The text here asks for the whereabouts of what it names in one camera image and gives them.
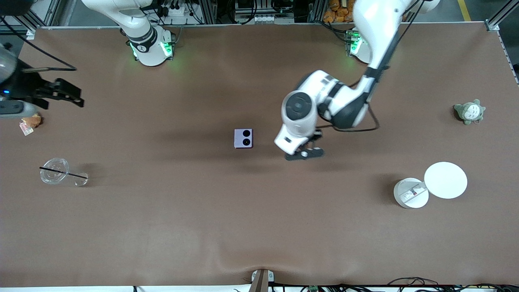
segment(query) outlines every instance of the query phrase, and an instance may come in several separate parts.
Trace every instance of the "cable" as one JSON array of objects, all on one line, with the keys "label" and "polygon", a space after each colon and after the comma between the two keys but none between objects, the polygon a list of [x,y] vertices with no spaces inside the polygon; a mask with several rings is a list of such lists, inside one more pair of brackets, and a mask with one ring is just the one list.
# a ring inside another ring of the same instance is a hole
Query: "cable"
[{"label": "cable", "polygon": [[328,26],[326,23],[324,23],[324,22],[322,22],[322,21],[320,21],[320,20],[312,20],[312,21],[310,21],[310,23],[312,23],[312,22],[319,23],[319,24],[321,24],[322,26],[324,26],[325,28],[327,28],[327,29],[329,29],[329,30],[333,30],[333,31],[335,31],[335,32],[342,32],[342,33],[346,33],[345,30],[343,31],[343,30],[340,30],[340,29],[333,28],[331,23],[329,24],[330,26]]},{"label": "cable", "polygon": [[400,38],[398,39],[397,44],[400,42],[400,40],[402,40],[402,38],[404,37],[405,33],[407,33],[407,31],[408,31],[409,28],[411,27],[411,24],[413,24],[413,22],[415,21],[416,17],[418,16],[418,13],[420,12],[420,9],[421,9],[422,6],[424,5],[424,3],[425,3],[425,0],[422,0],[422,4],[420,4],[420,7],[418,8],[418,10],[416,11],[415,15],[413,16],[413,19],[411,19],[411,21],[409,22],[409,24],[408,24],[407,27],[405,28],[405,31],[402,33],[402,35],[401,35]]},{"label": "cable", "polygon": [[346,42],[346,39],[342,38],[342,37],[339,35],[339,33],[336,32],[336,31],[332,28],[332,24],[329,23],[329,25],[330,25],[330,30],[333,32],[333,34],[335,34],[335,36],[336,36],[339,40],[341,40],[341,41],[343,41],[343,42]]},{"label": "cable", "polygon": [[196,14],[196,11],[193,7],[193,3],[191,0],[186,0],[186,6],[190,13],[193,13],[193,18],[198,22],[198,24],[203,24],[202,20],[198,18],[198,15]]},{"label": "cable", "polygon": [[236,21],[236,19],[234,19],[234,17],[231,16],[231,11],[233,9],[230,9],[230,5],[232,4],[232,2],[233,2],[233,0],[229,0],[229,2],[227,2],[227,16],[228,16],[229,20],[231,21],[231,23],[236,24],[238,22]]},{"label": "cable", "polygon": [[389,282],[388,285],[391,285],[391,284],[393,284],[394,282],[397,282],[397,281],[400,281],[400,280],[415,280],[415,281],[416,281],[416,280],[419,280],[419,281],[422,282],[422,285],[425,285],[425,281],[427,281],[427,282],[431,282],[431,283],[433,283],[433,284],[439,285],[438,282],[436,282],[436,281],[433,281],[433,280],[430,280],[430,279],[426,279],[426,278],[422,278],[422,277],[403,277],[403,278],[397,278],[397,279],[395,279],[395,280]]},{"label": "cable", "polygon": [[411,11],[411,9],[413,9],[413,7],[415,7],[415,5],[420,2],[420,0],[416,0],[416,2],[414,2],[411,7],[409,7],[408,9],[406,9],[406,11],[404,11],[404,13],[402,13],[402,15],[405,15],[406,13],[408,13],[409,11]]},{"label": "cable", "polygon": [[315,23],[319,23],[319,24],[321,24],[321,25],[324,26],[325,28],[331,30],[331,31],[333,32],[333,34],[335,34],[335,36],[336,36],[339,40],[341,40],[342,42],[346,42],[346,40],[345,40],[344,38],[342,38],[342,37],[339,35],[339,33],[345,34],[346,31],[342,31],[342,30],[339,30],[339,29],[333,28],[331,23],[326,24],[326,23],[324,23],[324,22],[322,22],[322,21],[320,21],[320,20],[312,20],[311,22],[315,22]]},{"label": "cable", "polygon": [[182,35],[182,31],[184,30],[184,26],[180,26],[179,36],[175,40],[175,44],[177,44],[180,41],[180,36]]},{"label": "cable", "polygon": [[316,129],[325,129],[325,128],[333,128],[334,130],[336,130],[337,132],[347,132],[347,133],[356,133],[356,132],[369,132],[369,131],[375,131],[375,130],[378,130],[380,129],[380,122],[378,121],[377,119],[377,116],[375,115],[375,113],[373,112],[373,110],[371,109],[371,105],[369,103],[367,103],[367,110],[369,111],[370,115],[371,115],[371,118],[373,119],[373,121],[375,122],[375,127],[373,128],[368,128],[368,129],[339,129],[337,127],[335,127],[334,125],[325,125],[325,126],[319,126],[319,127],[316,127]]},{"label": "cable", "polygon": [[59,58],[56,58],[54,57],[53,55],[45,52],[44,50],[38,48],[36,45],[34,45],[33,43],[27,41],[23,36],[21,36],[17,31],[15,31],[4,19],[4,17],[0,17],[2,19],[2,22],[5,24],[5,26],[7,26],[9,28],[9,30],[11,30],[12,33],[14,33],[18,38],[20,38],[22,41],[24,41],[26,44],[30,45],[31,47],[37,49],[39,52],[43,53],[45,56],[47,57],[51,57],[53,58],[54,60],[62,63],[63,65],[67,66],[68,68],[55,68],[55,67],[46,67],[47,70],[46,71],[76,71],[77,68],[70,65],[69,63],[59,59]]},{"label": "cable", "polygon": [[286,11],[283,11],[283,8],[281,8],[281,6],[278,8],[275,6],[275,0],[270,0],[270,6],[272,9],[274,9],[275,12],[277,13],[290,13],[290,12],[293,12],[294,11],[294,5],[292,4],[292,7],[287,9]]},{"label": "cable", "polygon": [[254,16],[256,16],[256,12],[258,11],[258,3],[256,2],[256,0],[251,0],[251,1],[254,2],[254,4],[251,3],[251,16],[249,17],[249,19],[246,22],[242,23],[242,25],[247,24],[252,19],[254,19]]},{"label": "cable", "polygon": [[153,8],[153,11],[155,12],[155,15],[157,15],[157,17],[158,17],[159,22],[161,21],[162,25],[165,25],[164,21],[162,20],[162,17],[159,16],[159,13],[157,12],[157,9],[155,9],[155,7],[153,7],[153,6],[152,6],[152,8]]}]

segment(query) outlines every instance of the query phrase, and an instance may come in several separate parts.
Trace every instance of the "green plush toy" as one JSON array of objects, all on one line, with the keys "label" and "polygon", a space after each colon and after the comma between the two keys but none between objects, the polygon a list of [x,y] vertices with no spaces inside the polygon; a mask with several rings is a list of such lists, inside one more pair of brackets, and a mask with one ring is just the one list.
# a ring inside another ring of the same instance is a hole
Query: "green plush toy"
[{"label": "green plush toy", "polygon": [[458,112],[465,125],[470,125],[472,122],[483,120],[483,112],[486,110],[486,107],[480,105],[479,99],[474,99],[474,102],[456,104],[454,109]]}]

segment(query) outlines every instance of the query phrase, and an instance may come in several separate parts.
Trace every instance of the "black circle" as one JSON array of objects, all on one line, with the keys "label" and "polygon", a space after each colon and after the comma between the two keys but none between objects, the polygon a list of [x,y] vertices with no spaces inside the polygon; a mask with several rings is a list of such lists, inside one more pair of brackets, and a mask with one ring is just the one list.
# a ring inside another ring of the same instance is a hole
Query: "black circle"
[{"label": "black circle", "polygon": [[285,103],[286,116],[293,120],[306,117],[312,109],[312,99],[304,92],[293,93]]}]

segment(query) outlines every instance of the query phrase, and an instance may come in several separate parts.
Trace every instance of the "black straw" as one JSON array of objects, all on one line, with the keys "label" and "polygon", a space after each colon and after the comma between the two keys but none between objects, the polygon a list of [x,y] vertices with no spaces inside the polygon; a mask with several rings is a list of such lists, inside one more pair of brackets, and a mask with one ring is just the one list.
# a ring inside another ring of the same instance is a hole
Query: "black straw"
[{"label": "black straw", "polygon": [[50,169],[50,168],[47,168],[47,167],[39,167],[40,169],[43,169],[43,170],[49,170],[49,171],[54,171],[54,172],[59,172],[61,174],[67,174],[67,175],[71,175],[73,177],[80,177],[80,178],[83,178],[83,179],[88,179],[87,177],[82,177],[82,176],[79,176],[79,175],[75,175],[75,174],[70,174],[70,173],[66,173],[64,171],[60,171],[60,170],[55,170],[55,169]]}]

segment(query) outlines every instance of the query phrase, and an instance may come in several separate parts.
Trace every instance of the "yellow floor line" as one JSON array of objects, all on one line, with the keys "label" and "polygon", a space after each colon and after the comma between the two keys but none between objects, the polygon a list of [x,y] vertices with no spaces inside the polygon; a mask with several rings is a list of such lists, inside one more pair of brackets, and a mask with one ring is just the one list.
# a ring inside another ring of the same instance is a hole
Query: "yellow floor line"
[{"label": "yellow floor line", "polygon": [[461,14],[463,15],[464,21],[472,21],[470,19],[469,11],[467,10],[467,5],[465,4],[465,0],[458,0],[459,9],[461,9]]}]

